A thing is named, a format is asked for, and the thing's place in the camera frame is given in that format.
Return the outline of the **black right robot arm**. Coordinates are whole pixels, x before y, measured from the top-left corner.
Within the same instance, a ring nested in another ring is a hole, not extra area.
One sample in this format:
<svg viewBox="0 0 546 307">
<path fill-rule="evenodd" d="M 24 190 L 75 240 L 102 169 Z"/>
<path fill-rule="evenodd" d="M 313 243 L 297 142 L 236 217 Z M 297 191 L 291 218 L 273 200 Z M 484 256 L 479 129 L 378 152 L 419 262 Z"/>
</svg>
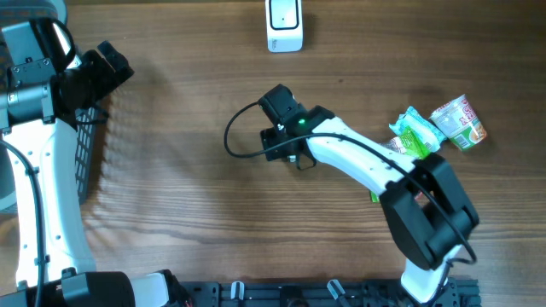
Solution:
<svg viewBox="0 0 546 307">
<path fill-rule="evenodd" d="M 417 303 L 435 302 L 460 249 L 479 223 L 449 163 L 397 153 L 351 129 L 333 112 L 310 110 L 279 84 L 258 105 L 272 123 L 260 137 L 267 159 L 307 156 L 333 166 L 378 196 L 392 238 L 406 257 L 401 286 Z"/>
</svg>

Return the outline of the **red and white sachet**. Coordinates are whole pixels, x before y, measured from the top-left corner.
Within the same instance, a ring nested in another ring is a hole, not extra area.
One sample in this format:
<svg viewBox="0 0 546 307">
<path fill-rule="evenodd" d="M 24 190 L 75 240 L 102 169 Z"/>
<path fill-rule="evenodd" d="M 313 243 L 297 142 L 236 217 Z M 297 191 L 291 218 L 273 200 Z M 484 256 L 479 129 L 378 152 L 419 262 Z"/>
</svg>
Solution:
<svg viewBox="0 0 546 307">
<path fill-rule="evenodd" d="M 400 136 L 395 136 L 393 139 L 389 140 L 388 142 L 383 142 L 381 146 L 384 148 L 388 148 L 399 154 L 407 153 L 407 148 L 404 146 L 403 140 Z"/>
</svg>

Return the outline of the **cup noodles cup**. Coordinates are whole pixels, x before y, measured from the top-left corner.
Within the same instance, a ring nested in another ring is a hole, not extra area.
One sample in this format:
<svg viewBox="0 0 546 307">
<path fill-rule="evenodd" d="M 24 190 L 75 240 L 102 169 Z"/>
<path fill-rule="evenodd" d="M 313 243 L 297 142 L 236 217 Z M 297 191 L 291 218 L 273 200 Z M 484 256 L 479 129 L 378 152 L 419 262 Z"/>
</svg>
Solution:
<svg viewBox="0 0 546 307">
<path fill-rule="evenodd" d="M 485 127 L 465 95 L 437 108 L 429 118 L 461 151 L 474 147 L 487 137 Z"/>
</svg>

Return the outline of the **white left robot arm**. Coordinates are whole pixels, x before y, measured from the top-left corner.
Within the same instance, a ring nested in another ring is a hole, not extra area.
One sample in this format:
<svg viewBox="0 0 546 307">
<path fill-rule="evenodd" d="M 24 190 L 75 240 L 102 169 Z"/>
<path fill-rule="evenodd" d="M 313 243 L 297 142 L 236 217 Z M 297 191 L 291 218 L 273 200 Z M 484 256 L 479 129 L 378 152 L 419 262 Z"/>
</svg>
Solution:
<svg viewBox="0 0 546 307">
<path fill-rule="evenodd" d="M 85 237 L 77 183 L 78 112 L 133 75 L 109 42 L 79 55 L 56 18 L 2 29 L 12 66 L 1 94 L 2 145 L 9 152 L 19 217 L 17 289 L 4 306 L 190 306 L 193 299 L 163 269 L 130 278 L 99 271 Z"/>
</svg>

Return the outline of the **bright green snack bag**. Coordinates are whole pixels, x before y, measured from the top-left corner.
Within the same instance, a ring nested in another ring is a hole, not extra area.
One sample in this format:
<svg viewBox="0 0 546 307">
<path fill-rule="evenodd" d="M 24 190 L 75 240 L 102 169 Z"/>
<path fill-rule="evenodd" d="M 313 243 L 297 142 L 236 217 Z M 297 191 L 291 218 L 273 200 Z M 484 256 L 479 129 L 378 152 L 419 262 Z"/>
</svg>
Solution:
<svg viewBox="0 0 546 307">
<path fill-rule="evenodd" d="M 410 127 L 405 128 L 400 137 L 403 140 L 404 146 L 407 148 L 407 153 L 405 155 L 417 159 L 424 159 L 431 153 Z"/>
</svg>

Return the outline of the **light green snack packet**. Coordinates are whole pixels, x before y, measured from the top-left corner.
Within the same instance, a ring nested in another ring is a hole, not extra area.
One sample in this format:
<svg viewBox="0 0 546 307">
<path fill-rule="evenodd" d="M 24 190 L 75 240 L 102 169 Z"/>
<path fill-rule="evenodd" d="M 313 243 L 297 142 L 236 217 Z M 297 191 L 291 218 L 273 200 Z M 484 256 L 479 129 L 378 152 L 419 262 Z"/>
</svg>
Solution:
<svg viewBox="0 0 546 307">
<path fill-rule="evenodd" d="M 394 124 L 389 124 L 389 128 L 397 136 L 401 136 L 407 129 L 411 129 L 431 152 L 438 152 L 442 142 L 447 140 L 445 134 L 424 119 L 414 107 L 408 107 L 403 114 L 398 116 Z"/>
</svg>

